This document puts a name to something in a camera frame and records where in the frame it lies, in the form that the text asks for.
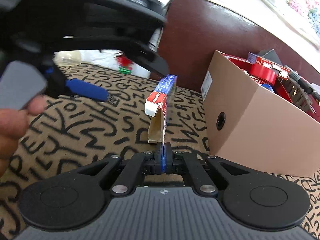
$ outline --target gray textured surface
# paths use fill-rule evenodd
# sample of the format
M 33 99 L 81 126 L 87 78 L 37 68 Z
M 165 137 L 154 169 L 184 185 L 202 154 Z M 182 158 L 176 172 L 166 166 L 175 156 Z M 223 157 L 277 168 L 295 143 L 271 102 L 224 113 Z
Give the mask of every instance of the gray textured surface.
M 217 200 L 196 195 L 190 187 L 138 187 L 128 197 L 115 198 L 90 225 L 51 233 L 29 227 L 16 240 L 196 240 L 313 239 L 301 227 L 262 232 L 234 222 Z
M 46 79 L 34 66 L 11 62 L 0 78 L 0 109 L 20 110 L 46 86 Z

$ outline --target printed label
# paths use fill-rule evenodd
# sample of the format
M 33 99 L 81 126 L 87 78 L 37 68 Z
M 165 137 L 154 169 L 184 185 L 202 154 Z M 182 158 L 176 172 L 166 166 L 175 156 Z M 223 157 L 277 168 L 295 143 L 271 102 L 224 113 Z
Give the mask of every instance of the printed label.
M 154 91 L 168 94 L 171 88 L 174 86 L 177 76 L 167 75 L 160 80 Z
M 290 75 L 290 69 L 287 69 L 286 67 L 281 66 L 280 74 L 283 79 L 288 80 Z
M 262 66 L 267 67 L 267 68 L 272 68 L 272 65 L 269 64 L 268 62 L 263 62 Z
M 166 100 L 167 95 L 159 92 L 152 92 L 147 101 L 161 105 Z
M 211 86 L 211 83 L 212 83 L 212 77 L 210 75 L 210 72 L 207 71 L 205 78 L 204 78 L 204 81 L 201 86 L 201 93 L 202 93 L 203 100 L 205 100 L 205 97 L 207 96 L 207 93 L 208 93 L 208 90 Z
M 250 76 L 251 79 L 253 79 L 258 85 L 264 85 L 265 84 L 265 82 L 261 81 L 260 79 L 255 78 L 252 75 L 248 75 L 248 76 Z

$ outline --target brown wall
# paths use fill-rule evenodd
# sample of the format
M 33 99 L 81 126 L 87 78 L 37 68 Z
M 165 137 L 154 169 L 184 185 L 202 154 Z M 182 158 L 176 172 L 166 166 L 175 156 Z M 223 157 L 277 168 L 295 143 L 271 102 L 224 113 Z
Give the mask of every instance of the brown wall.
M 206 0 L 173 0 L 167 18 L 158 52 L 168 62 L 170 74 L 178 76 L 180 87 L 200 91 L 216 49 L 242 58 L 248 52 L 275 49 L 283 64 L 320 85 L 320 74 L 294 50 L 224 7 Z

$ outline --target red and white box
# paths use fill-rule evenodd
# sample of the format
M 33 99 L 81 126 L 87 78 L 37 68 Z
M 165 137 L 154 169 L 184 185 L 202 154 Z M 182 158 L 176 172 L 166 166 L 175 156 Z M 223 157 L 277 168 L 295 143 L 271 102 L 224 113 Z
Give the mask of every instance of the red and white box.
M 160 80 L 155 90 L 145 102 L 145 113 L 151 117 L 148 129 L 148 143 L 165 142 L 164 134 L 174 94 L 177 76 L 167 75 Z
M 254 63 L 258 63 L 264 67 L 267 67 L 267 68 L 274 68 L 276 70 L 279 70 L 279 77 L 280 78 L 283 78 L 285 80 L 288 80 L 289 79 L 289 74 L 290 74 L 290 69 L 284 67 L 284 66 L 281 66 L 277 63 L 274 63 L 268 59 L 265 59 L 263 57 L 260 57 L 256 54 L 253 54 L 251 52 L 249 52 L 248 54 L 248 61 L 252 64 Z

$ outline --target circular pad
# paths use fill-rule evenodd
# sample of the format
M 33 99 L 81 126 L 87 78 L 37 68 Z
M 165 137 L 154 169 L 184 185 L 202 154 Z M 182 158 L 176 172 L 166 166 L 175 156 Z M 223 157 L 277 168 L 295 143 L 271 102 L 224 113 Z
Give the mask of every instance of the circular pad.
M 288 199 L 286 192 L 278 187 L 260 186 L 250 192 L 250 198 L 258 205 L 277 207 Z
M 77 228 L 94 219 L 105 196 L 93 176 L 62 174 L 27 187 L 19 210 L 28 225 L 46 230 Z
M 310 199 L 293 182 L 253 171 L 230 176 L 222 204 L 231 217 L 245 225 L 260 230 L 284 230 L 303 222 Z

